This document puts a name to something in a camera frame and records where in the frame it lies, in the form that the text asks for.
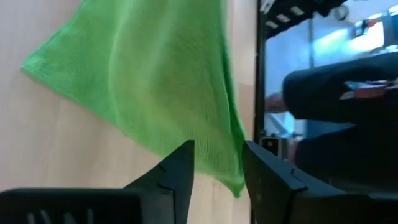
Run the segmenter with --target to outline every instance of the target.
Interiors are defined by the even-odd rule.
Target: knit fabric
[[[223,1],[83,0],[22,69],[163,157],[195,140],[197,170],[238,197],[244,131]]]

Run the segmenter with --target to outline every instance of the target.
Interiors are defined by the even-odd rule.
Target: black plastic part
[[[265,15],[257,12],[256,88],[254,93],[254,142],[260,143],[264,131],[264,102],[266,89],[266,31]]]
[[[194,141],[187,141],[129,188],[167,189],[174,193],[175,224],[187,222],[194,173]]]
[[[398,221],[397,195],[347,194],[253,142],[244,145],[243,168],[258,224]]]
[[[15,189],[0,193],[1,224],[184,224],[193,185],[187,141],[125,189]]]
[[[266,39],[275,37],[281,32],[312,18],[314,12],[319,12],[321,16],[326,17],[332,9],[341,6],[345,1],[346,0],[276,0],[266,14],[267,20],[264,23],[264,26],[267,27]],[[293,7],[299,8],[303,13],[294,13],[291,10]],[[278,19],[280,15],[289,18],[289,21]],[[269,21],[276,24],[277,27],[272,28],[268,26],[266,22]]]
[[[281,147],[280,142],[281,139],[277,137],[263,137],[260,146],[278,156],[279,148]]]

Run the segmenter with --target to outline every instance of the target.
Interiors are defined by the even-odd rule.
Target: light wood panel
[[[0,190],[122,187],[159,162],[101,118],[19,71],[23,60],[73,15],[79,3],[0,1]],[[252,134],[255,5],[243,0],[230,0],[229,5],[233,67],[248,136]],[[235,200],[218,181],[197,174],[188,222],[249,223],[248,195]]]

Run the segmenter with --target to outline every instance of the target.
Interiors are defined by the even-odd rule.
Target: red object
[[[355,89],[354,97],[359,99],[378,98],[382,97],[385,92],[385,85],[372,85]]]
[[[379,19],[370,19],[368,20],[368,28],[376,25],[379,22]]]
[[[292,143],[287,150],[287,160],[292,165],[295,164],[296,150],[298,144],[299,141]]]

